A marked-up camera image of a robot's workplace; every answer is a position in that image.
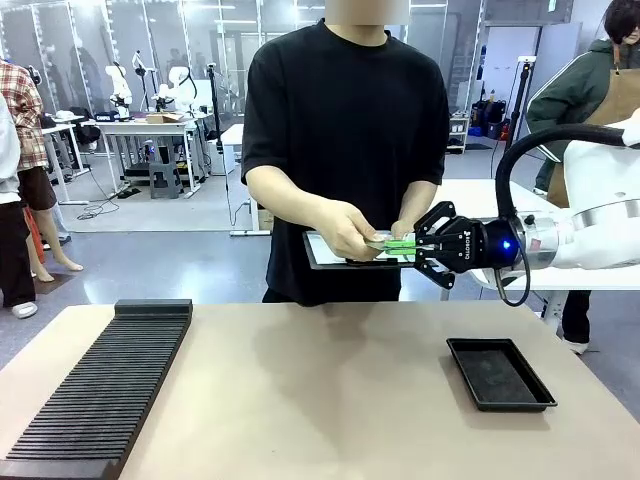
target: plaid shirt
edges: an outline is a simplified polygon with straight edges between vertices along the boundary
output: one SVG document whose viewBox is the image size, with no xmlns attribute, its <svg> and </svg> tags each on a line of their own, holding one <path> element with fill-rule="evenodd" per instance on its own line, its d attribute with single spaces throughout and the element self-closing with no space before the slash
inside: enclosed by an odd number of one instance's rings
<svg viewBox="0 0 640 480">
<path fill-rule="evenodd" d="M 40 126 L 44 107 L 29 72 L 0 62 L 0 93 L 7 101 L 20 138 L 18 171 L 47 166 L 49 161 Z"/>
</svg>

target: beige tabletop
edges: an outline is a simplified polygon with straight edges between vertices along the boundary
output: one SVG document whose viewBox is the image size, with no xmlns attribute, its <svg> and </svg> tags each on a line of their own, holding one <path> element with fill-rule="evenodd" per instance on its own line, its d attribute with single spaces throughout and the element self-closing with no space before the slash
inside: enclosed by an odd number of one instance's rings
<svg viewBox="0 0 640 480">
<path fill-rule="evenodd" d="M 66 309 L 0 372 L 0 458 L 113 315 Z M 512 338 L 558 408 L 477 411 L 448 337 Z M 196 307 L 121 479 L 639 479 L 640 426 L 529 310 Z"/>
</svg>

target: black slotted rack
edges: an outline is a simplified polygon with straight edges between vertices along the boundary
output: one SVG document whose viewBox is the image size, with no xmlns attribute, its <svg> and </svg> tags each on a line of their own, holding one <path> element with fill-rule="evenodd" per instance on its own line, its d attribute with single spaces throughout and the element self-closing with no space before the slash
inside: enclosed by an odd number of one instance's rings
<svg viewBox="0 0 640 480">
<path fill-rule="evenodd" d="M 0 480 L 112 480 L 191 323 L 191 300 L 122 300 L 6 460 Z"/>
</svg>

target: black t-shirt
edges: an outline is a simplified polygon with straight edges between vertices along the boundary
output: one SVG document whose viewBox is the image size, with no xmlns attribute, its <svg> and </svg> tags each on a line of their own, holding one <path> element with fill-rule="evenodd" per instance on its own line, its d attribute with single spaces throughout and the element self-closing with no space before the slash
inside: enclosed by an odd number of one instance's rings
<svg viewBox="0 0 640 480">
<path fill-rule="evenodd" d="M 321 21 L 270 41 L 251 64 L 243 179 L 278 167 L 302 190 L 355 205 L 378 230 L 398 220 L 411 182 L 442 182 L 448 136 L 438 65 L 390 36 L 364 47 Z M 276 218 L 271 289 L 302 305 L 397 299 L 399 270 L 311 270 L 305 230 Z"/>
</svg>

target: brown shorts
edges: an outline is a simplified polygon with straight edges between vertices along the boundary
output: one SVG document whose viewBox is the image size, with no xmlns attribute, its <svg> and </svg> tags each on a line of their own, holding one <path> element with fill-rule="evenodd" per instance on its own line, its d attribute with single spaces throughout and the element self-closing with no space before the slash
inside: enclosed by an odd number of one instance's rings
<svg viewBox="0 0 640 480">
<path fill-rule="evenodd" d="M 43 167 L 18 172 L 18 179 L 20 180 L 20 198 L 24 207 L 35 211 L 50 210 L 58 201 Z"/>
</svg>

